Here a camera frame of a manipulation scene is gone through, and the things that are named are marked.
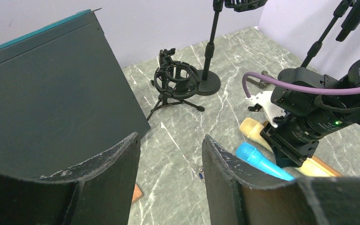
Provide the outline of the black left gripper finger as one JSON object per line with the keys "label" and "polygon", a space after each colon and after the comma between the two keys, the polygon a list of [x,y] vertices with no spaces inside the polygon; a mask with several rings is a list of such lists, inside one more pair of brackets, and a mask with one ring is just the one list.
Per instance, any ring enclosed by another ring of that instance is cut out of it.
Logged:
{"label": "black left gripper finger", "polygon": [[141,138],[134,132],[49,176],[0,171],[0,225],[126,225],[140,154]]}

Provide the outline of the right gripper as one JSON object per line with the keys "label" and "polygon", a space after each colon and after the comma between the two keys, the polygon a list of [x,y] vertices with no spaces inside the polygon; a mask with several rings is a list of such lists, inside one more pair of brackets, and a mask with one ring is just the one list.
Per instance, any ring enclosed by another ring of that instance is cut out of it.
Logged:
{"label": "right gripper", "polygon": [[[298,86],[341,89],[340,80],[304,67],[282,70],[279,81]],[[261,132],[280,168],[301,167],[319,140],[352,125],[346,114],[316,106],[315,94],[276,86],[271,102],[285,109]],[[347,109],[344,97],[322,97],[325,105]],[[211,136],[202,143],[202,165],[213,225],[360,225],[359,177],[300,177],[285,181],[264,173],[224,149]]]}

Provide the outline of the blue microphone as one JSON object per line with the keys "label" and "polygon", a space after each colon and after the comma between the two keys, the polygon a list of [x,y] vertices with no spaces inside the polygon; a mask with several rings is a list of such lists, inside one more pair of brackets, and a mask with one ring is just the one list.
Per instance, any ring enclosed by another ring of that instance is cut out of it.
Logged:
{"label": "blue microphone", "polygon": [[286,181],[295,180],[295,178],[291,174],[277,166],[275,163],[271,162],[255,146],[247,142],[243,142],[236,149],[235,155],[253,166],[254,168],[273,177]]}

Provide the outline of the cream microphone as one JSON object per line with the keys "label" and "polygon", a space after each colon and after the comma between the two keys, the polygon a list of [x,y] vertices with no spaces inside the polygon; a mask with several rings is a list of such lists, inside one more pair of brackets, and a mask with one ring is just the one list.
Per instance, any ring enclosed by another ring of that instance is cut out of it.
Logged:
{"label": "cream microphone", "polygon": [[260,132],[263,130],[263,128],[264,125],[262,123],[252,118],[246,118],[240,125],[240,131],[244,136],[273,153],[273,150],[271,149],[269,144],[260,135]]}

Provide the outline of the black tripod shock mount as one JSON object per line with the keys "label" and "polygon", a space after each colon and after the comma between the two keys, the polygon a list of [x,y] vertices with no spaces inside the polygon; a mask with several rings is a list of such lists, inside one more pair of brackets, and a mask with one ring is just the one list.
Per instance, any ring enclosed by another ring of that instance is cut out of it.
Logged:
{"label": "black tripod shock mount", "polygon": [[175,51],[175,48],[163,49],[158,54],[159,67],[156,69],[154,78],[150,83],[155,86],[159,96],[147,120],[158,109],[172,105],[187,104],[200,112],[205,111],[203,106],[187,101],[188,98],[198,93],[202,80],[199,78],[197,69],[194,66],[172,59]]}

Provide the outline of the black clip mic stand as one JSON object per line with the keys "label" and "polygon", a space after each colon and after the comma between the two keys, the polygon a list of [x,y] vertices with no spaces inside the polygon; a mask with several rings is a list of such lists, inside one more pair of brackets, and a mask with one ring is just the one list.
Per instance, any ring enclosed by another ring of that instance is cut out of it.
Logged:
{"label": "black clip mic stand", "polygon": [[342,29],[336,37],[336,41],[343,42],[352,31],[356,30],[360,24],[360,0],[342,0],[334,10],[333,18],[323,31],[322,35],[312,44],[309,51],[307,52],[307,56],[301,64],[302,68],[306,68],[311,60],[318,54],[323,45],[324,39],[334,27],[337,20],[344,16],[348,8],[351,8],[351,11],[343,21],[341,25]]}

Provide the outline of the gold brown microphone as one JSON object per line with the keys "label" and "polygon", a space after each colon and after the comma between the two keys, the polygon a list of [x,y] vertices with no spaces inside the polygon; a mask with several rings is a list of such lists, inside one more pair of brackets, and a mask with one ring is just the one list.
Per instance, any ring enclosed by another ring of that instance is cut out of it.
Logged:
{"label": "gold brown microphone", "polygon": [[318,157],[308,158],[301,167],[295,168],[306,176],[315,177],[342,177],[343,175],[323,162]]}

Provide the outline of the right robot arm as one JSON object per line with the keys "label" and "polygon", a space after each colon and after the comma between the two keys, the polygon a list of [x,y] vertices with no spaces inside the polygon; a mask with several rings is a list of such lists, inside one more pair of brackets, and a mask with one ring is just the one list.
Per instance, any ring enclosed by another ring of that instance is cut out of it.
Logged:
{"label": "right robot arm", "polygon": [[202,165],[213,225],[360,225],[360,178],[336,174],[312,159],[319,141],[360,125],[360,60],[340,80],[306,67],[277,78],[247,72],[242,78],[251,112],[242,134],[274,155],[268,160],[242,143],[234,154],[211,136]]}

